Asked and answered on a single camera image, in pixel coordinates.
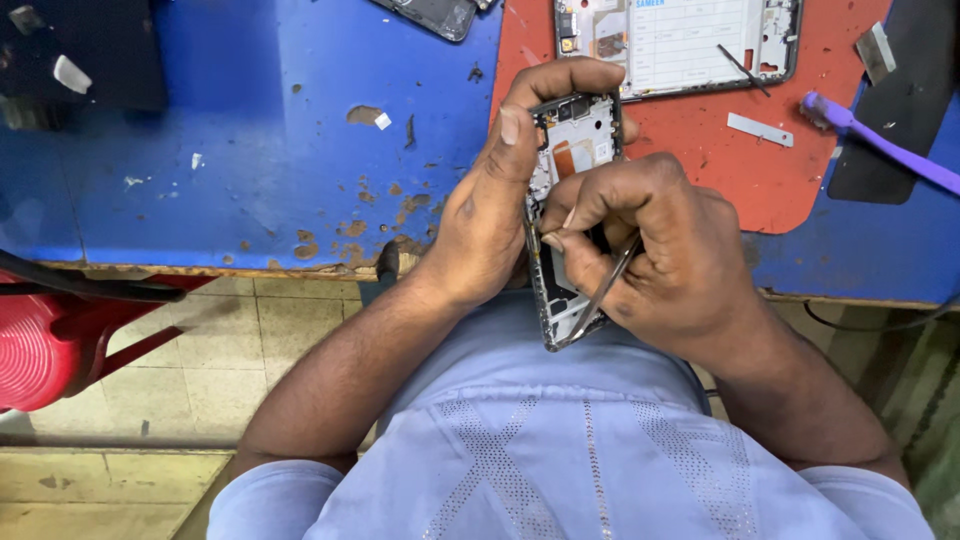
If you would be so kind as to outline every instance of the phone display assembly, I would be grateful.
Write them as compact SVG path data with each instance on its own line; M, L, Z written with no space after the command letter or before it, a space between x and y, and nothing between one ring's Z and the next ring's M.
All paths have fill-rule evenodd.
M750 86L723 45L766 85L797 67L803 0L546 0L557 57L588 56L627 70L623 101Z
M616 93L576 93L530 112L540 137L539 161L530 179L524 212L530 280L537 297L543 344L548 351L557 352L575 341L567 338L590 298L567 280L564 256L540 243L540 217L546 196L557 182L621 158L620 99ZM594 227L588 236L601 252L610 252L602 225ZM597 311L580 338L608 321L607 315Z
M466 37L478 5L483 4L481 9L489 5L481 0L477 2L473 0L373 0L373 2L409 18L430 32L450 41L460 41Z

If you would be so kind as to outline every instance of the man's right hand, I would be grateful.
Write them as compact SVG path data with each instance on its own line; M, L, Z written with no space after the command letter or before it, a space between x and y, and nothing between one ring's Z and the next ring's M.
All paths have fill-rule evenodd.
M588 295L612 266L583 234L601 222L614 245L640 229L646 253L601 308L642 341L717 373L733 367L712 365L731 357L725 349L775 320L754 289L733 205L692 185L672 155L607 163L551 190L543 241L563 251L567 277Z

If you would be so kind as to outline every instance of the chair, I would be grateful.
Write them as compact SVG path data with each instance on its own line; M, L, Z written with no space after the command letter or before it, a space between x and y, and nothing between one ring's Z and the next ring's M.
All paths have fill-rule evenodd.
M152 276L194 290L216 278ZM0 273L0 283L16 280ZM76 395L183 331L171 326L107 356L115 331L159 303L81 298L69 293L0 296L0 410L37 410Z

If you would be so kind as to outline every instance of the forearm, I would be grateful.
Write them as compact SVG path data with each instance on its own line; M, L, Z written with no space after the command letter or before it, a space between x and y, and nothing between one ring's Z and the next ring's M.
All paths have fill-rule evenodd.
M767 306L715 371L731 422L795 470L869 469L908 486L899 452L873 412L811 343Z
M284 458L348 470L400 385L466 313L439 297L415 271L314 346L253 415L234 474Z

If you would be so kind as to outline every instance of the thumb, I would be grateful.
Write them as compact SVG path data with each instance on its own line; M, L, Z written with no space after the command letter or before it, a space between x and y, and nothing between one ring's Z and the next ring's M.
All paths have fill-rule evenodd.
M493 124L490 151L477 163L473 200L479 209L516 211L537 165L537 129L533 116L519 105L500 108Z
M592 297L607 271L613 267L609 255L583 233L560 229L543 235L542 242L564 254L564 273L577 289Z

